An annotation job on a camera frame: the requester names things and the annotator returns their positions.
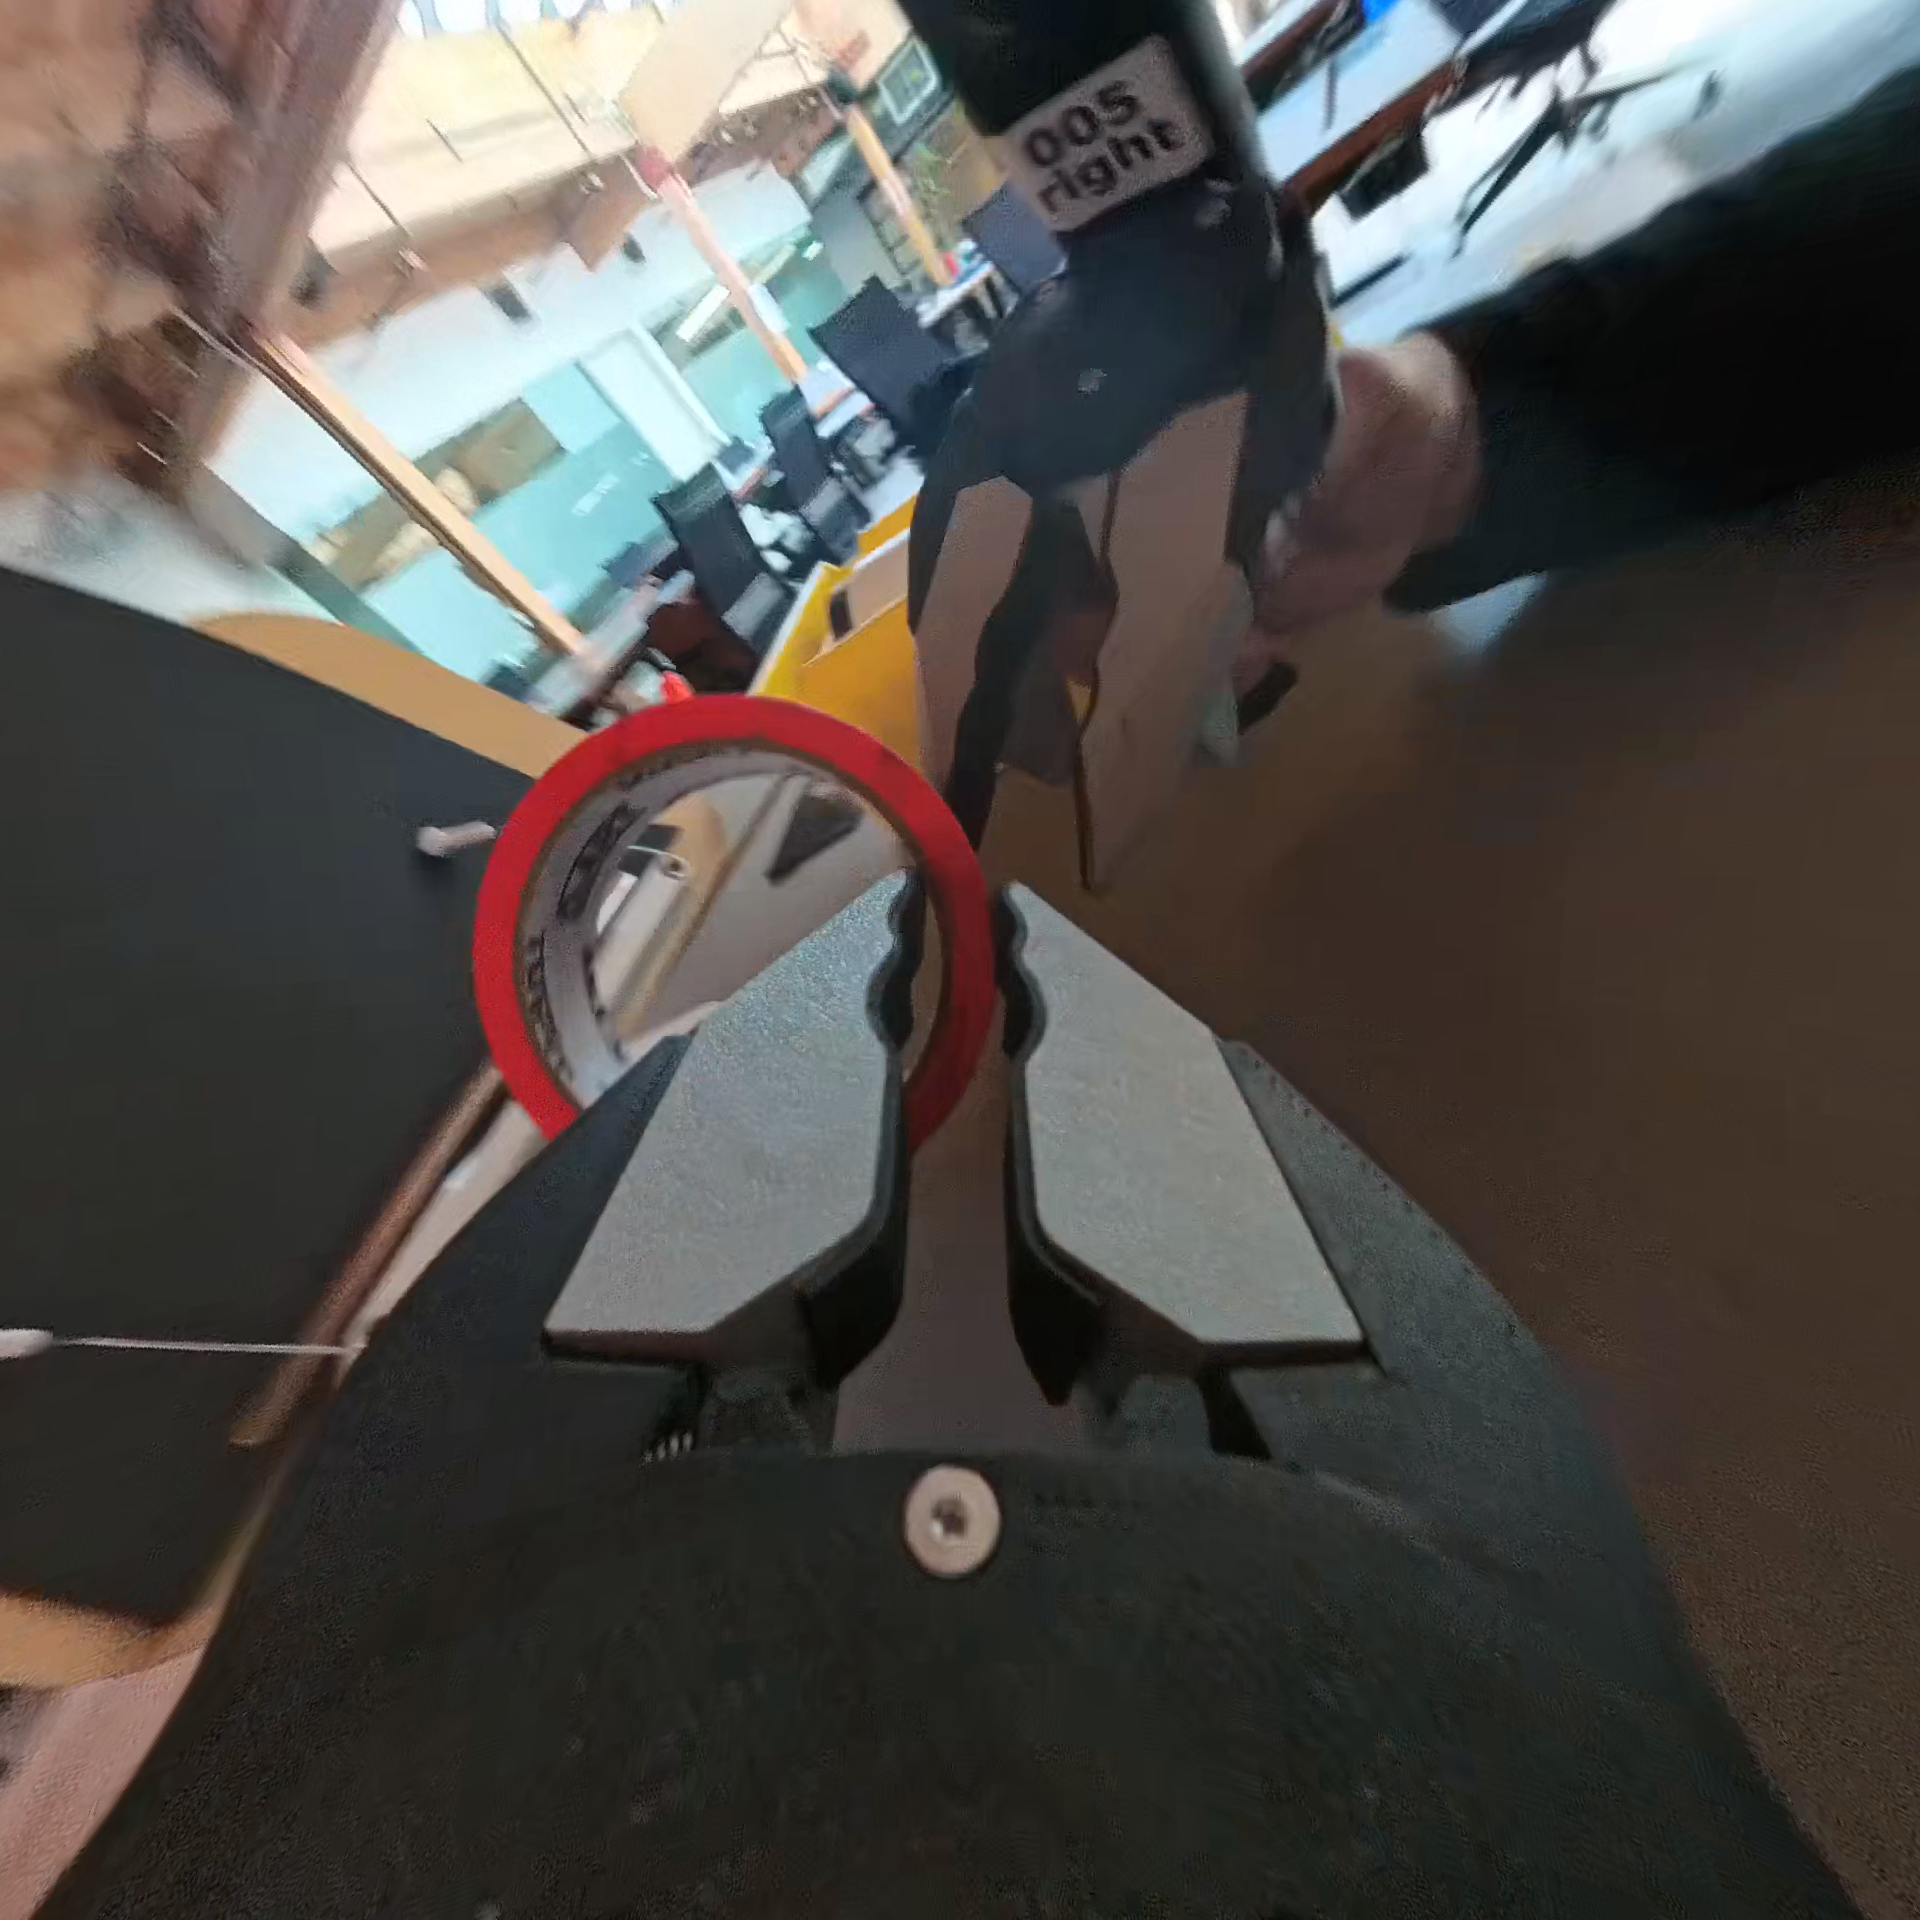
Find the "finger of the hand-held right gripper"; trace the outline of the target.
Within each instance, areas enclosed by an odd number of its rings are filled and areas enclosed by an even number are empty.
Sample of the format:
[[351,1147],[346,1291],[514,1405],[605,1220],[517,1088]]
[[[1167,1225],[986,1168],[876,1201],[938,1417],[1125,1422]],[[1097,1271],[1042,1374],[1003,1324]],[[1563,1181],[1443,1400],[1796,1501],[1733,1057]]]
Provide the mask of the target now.
[[1058,540],[1002,475],[959,491],[938,543],[932,505],[923,486],[911,542],[919,768],[978,846],[1005,768],[1058,776],[1058,664],[1045,644]]
[[1111,889],[1180,795],[1253,611],[1228,553],[1247,396],[1176,417],[1111,480],[1115,588],[1076,742],[1079,863]]

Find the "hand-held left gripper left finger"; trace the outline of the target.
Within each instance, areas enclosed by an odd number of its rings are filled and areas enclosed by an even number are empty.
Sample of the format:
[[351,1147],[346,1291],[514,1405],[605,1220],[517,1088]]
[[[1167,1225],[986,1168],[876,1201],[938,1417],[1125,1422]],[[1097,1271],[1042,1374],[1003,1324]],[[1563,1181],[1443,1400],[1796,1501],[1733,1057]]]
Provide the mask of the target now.
[[877,879],[691,1035],[544,1319],[551,1348],[837,1388],[906,1273],[919,884]]

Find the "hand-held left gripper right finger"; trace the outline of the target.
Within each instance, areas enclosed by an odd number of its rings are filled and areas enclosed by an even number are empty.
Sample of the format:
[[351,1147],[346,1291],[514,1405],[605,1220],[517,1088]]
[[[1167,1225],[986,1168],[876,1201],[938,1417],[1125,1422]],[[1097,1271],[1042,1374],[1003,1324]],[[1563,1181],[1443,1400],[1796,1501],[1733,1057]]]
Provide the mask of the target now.
[[1008,1311],[1045,1400],[1362,1356],[1213,1030],[1025,884],[995,933]]

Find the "yellow plastic bin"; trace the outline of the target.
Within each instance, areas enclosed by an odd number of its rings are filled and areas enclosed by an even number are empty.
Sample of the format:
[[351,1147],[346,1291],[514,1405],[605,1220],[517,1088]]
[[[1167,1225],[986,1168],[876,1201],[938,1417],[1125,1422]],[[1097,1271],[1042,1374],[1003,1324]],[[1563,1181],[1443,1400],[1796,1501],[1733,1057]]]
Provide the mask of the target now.
[[908,623],[917,497],[865,525],[848,563],[818,564],[769,644],[752,694],[802,703],[921,766],[921,696]]

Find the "red tape roll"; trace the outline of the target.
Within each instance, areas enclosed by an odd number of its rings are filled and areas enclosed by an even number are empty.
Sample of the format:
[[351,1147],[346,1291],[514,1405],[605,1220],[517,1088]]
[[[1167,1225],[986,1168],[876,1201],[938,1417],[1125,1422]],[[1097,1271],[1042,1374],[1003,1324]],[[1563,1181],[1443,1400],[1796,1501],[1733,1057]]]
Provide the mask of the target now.
[[579,825],[626,789],[733,751],[770,751],[827,774],[893,828],[919,867],[943,935],[944,982],[928,1043],[906,1083],[906,1136],[923,1147],[954,1116],[987,1045],[1000,999],[992,897],[963,825],[932,783],[876,735],[802,703],[756,694],[696,694],[581,735],[500,828],[476,903],[471,982],[491,1061],[547,1141],[564,1136],[594,1094],[562,1073],[561,1019],[544,977],[538,903],[549,869],[569,875]]

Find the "person's right hand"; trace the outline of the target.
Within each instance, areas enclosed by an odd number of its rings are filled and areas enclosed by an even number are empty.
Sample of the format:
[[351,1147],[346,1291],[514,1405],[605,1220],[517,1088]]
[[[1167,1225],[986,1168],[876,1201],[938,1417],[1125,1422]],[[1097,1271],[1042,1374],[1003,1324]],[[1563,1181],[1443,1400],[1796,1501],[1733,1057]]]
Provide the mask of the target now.
[[1481,475],[1471,372],[1434,329],[1347,348],[1338,420],[1304,503],[1268,521],[1253,577],[1253,629],[1233,687],[1242,708],[1283,667],[1285,643],[1383,604],[1426,550],[1448,543]]

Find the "black office chair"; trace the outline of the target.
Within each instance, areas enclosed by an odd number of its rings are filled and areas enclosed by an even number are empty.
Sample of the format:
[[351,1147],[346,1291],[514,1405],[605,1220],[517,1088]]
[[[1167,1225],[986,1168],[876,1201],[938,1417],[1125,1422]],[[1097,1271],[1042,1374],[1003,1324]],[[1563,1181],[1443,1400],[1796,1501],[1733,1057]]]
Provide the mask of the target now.
[[724,473],[707,464],[656,494],[655,507],[697,593],[722,629],[762,661],[797,604],[797,590],[780,555],[769,557],[754,542]]
[[820,557],[851,564],[872,521],[867,503],[835,467],[800,390],[781,390],[759,411],[759,424],[781,475],[787,507],[800,518]]
[[893,288],[868,276],[832,313],[812,323],[824,357],[867,393],[900,443],[936,447],[971,383],[971,361],[928,332]]
[[1018,299],[1036,295],[1066,272],[1058,238],[1010,183],[997,184],[964,215],[963,230]]

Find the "black wooden book stand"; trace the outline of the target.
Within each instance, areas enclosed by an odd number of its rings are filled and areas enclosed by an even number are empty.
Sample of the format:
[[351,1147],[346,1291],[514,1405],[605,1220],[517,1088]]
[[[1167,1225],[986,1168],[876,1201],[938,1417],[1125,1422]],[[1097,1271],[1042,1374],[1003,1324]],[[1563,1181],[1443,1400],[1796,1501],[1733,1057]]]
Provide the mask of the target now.
[[573,731],[328,622],[4,568],[4,1691],[201,1641],[495,1081],[482,849]]

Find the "wooden window post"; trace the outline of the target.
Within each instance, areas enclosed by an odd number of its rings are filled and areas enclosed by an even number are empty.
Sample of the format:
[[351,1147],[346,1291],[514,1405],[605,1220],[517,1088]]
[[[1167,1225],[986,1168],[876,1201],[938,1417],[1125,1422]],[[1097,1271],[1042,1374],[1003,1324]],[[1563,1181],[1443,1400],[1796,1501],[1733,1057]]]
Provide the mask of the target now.
[[325,432],[402,517],[451,553],[464,575],[503,608],[556,657],[584,657],[586,635],[507,560],[451,496],[317,367],[296,343],[247,323],[236,350],[252,372]]

